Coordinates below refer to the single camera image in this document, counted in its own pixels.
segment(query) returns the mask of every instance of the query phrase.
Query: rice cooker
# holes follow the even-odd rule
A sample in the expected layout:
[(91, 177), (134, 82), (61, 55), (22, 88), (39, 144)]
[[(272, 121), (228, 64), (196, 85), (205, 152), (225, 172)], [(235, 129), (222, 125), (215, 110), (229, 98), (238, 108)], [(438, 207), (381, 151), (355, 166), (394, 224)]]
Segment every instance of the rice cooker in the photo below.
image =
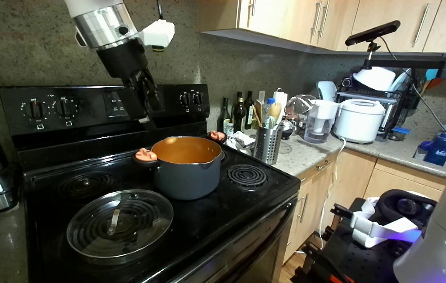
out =
[(338, 105), (334, 134), (348, 142), (371, 143), (385, 113), (378, 102), (365, 99), (348, 99)]

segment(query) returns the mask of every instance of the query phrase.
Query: wine bottle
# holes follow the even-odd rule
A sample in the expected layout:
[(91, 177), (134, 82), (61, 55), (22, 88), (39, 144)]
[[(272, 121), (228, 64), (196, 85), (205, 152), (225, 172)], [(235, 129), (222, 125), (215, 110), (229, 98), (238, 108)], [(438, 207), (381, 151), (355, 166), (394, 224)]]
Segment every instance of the wine bottle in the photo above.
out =
[(246, 108), (246, 124), (244, 129), (251, 129), (251, 123), (253, 122), (253, 92), (248, 91), (248, 98), (244, 102), (244, 107)]
[(219, 132), (227, 133), (227, 124), (230, 123), (231, 120), (230, 113), (228, 112), (228, 98), (223, 97), (223, 106), (221, 106), (221, 113), (218, 117), (218, 122), (216, 125), (216, 130)]
[(242, 92), (237, 92), (237, 103), (232, 110), (232, 121), (234, 123), (234, 133), (243, 131), (246, 124), (246, 109), (244, 109), (244, 98)]

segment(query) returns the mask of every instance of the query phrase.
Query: oven door handle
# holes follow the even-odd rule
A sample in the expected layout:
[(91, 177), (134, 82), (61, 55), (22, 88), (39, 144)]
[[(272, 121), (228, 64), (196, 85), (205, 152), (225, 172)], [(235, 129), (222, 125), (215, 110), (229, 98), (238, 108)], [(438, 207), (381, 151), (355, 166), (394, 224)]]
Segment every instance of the oven door handle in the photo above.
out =
[(294, 197), (291, 202), (286, 204), (286, 213), (279, 221), (279, 224), (274, 229), (274, 231), (270, 234), (270, 236), (268, 236), (268, 239), (266, 239), (249, 258), (245, 259), (246, 262), (243, 265), (232, 272), (232, 275), (229, 278), (223, 280), (223, 282), (235, 283), (239, 281), (239, 279), (241, 279), (246, 274), (246, 272), (250, 270), (254, 266), (254, 264), (268, 252), (268, 249), (273, 246), (273, 243), (275, 243), (275, 241), (277, 241), (281, 237), (282, 233), (284, 232), (284, 228), (286, 228), (286, 226), (288, 225), (288, 220), (293, 218), (296, 202), (297, 198)]

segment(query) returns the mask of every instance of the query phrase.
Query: oven door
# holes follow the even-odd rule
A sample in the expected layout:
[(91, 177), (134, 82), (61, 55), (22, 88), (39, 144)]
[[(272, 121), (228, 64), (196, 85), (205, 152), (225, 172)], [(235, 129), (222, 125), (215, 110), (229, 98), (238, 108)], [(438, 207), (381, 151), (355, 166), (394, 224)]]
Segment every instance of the oven door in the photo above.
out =
[(296, 201), (275, 206), (171, 282), (277, 283)]

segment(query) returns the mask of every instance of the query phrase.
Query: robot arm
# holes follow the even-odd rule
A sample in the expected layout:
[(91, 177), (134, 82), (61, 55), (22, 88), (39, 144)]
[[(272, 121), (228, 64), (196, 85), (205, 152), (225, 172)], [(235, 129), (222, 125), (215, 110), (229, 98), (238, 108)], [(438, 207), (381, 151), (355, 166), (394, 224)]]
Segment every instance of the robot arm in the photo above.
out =
[(151, 45), (154, 51), (163, 51), (174, 36), (174, 24), (160, 19), (138, 32), (123, 0), (65, 3), (76, 23), (80, 45), (96, 50), (109, 75), (122, 80), (124, 87), (118, 95), (129, 117), (149, 122), (148, 111), (161, 110), (162, 106), (142, 43)]

